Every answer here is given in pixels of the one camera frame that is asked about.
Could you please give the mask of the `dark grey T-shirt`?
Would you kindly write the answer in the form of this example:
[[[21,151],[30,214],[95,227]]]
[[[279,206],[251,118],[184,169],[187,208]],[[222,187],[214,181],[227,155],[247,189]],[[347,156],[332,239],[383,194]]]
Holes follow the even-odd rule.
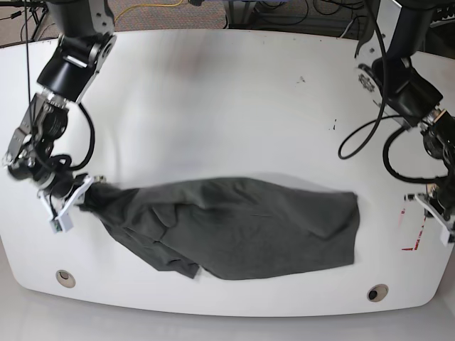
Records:
[[[80,209],[157,271],[205,270],[241,281],[349,266],[360,226],[352,192],[312,192],[251,178],[148,188],[95,183]]]

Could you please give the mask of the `red tape rectangle marking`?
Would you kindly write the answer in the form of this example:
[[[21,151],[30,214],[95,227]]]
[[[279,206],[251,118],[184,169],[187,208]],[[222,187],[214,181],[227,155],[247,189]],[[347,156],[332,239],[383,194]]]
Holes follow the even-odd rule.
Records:
[[[416,251],[426,222],[425,209],[417,202],[408,202],[401,214],[399,224],[399,247],[401,251]]]

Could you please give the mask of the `black tripod stand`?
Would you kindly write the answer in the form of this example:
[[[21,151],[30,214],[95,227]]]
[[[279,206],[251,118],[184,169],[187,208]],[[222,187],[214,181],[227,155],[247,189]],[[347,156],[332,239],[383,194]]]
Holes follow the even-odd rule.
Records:
[[[49,22],[44,1],[1,1],[1,43],[36,41]]]

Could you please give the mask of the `grey metal frame background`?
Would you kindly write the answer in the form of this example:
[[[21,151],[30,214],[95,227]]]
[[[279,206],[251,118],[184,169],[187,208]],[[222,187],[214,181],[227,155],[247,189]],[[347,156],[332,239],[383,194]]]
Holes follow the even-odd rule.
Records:
[[[246,28],[258,1],[223,1],[228,28]]]

